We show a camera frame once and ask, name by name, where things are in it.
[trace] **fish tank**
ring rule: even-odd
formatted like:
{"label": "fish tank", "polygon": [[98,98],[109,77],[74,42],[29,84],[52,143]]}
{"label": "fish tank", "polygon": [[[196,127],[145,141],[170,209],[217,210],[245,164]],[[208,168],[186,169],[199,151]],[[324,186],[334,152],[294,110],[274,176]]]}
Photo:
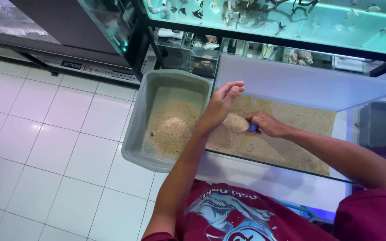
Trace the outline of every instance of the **fish tank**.
{"label": "fish tank", "polygon": [[0,33],[61,44],[8,0],[0,0]]}
{"label": "fish tank", "polygon": [[386,54],[386,1],[143,0],[150,19]]}
{"label": "fish tank", "polygon": [[[230,112],[263,111],[281,122],[365,147],[386,158],[386,80],[321,67],[220,56],[214,91],[242,79],[245,91]],[[266,134],[218,127],[208,151],[350,182],[298,145]]]}
{"label": "fish tank", "polygon": [[135,11],[128,0],[77,0],[114,49],[127,51],[135,24]]}

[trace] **plastic tub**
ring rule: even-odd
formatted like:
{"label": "plastic tub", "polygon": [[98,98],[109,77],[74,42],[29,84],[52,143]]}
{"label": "plastic tub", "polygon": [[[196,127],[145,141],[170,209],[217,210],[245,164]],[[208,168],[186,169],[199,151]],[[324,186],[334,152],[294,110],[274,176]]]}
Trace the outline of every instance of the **plastic tub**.
{"label": "plastic tub", "polygon": [[126,160],[153,172],[169,172],[175,162],[160,160],[142,152],[148,122],[159,87],[177,87],[200,93],[203,96],[200,109],[202,114],[212,93],[212,83],[205,78],[175,69],[152,70],[142,78],[135,107],[123,140],[121,154]]}

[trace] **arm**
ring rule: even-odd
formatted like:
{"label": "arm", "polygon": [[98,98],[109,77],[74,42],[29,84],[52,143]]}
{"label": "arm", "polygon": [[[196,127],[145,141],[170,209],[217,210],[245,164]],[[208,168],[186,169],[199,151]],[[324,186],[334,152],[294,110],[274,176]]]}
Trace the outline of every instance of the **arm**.
{"label": "arm", "polygon": [[261,132],[296,143],[363,187],[386,189],[386,160],[372,151],[347,141],[289,127],[263,112],[251,113],[247,118],[259,125]]}
{"label": "arm", "polygon": [[225,120],[233,101],[245,90],[243,86],[242,81],[226,83],[212,95],[193,135],[157,194],[153,215],[142,238],[157,232],[174,236],[177,216],[184,211],[208,137]]}

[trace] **tiled floor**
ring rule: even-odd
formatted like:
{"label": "tiled floor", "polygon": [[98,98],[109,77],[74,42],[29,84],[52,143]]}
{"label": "tiled floor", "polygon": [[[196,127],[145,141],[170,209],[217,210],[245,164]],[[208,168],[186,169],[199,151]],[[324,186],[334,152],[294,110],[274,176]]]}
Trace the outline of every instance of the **tiled floor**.
{"label": "tiled floor", "polygon": [[166,174],[121,156],[136,94],[0,62],[0,241],[140,240]]}

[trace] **red t-shirt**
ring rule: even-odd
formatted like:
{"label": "red t-shirt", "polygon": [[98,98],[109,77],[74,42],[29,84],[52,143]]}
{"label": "red t-shirt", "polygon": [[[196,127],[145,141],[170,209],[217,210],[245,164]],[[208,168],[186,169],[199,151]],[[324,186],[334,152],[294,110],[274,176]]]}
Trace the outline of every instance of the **red t-shirt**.
{"label": "red t-shirt", "polygon": [[362,191],[342,200],[334,232],[252,190],[195,180],[176,237],[160,232],[142,241],[386,240],[386,191]]}

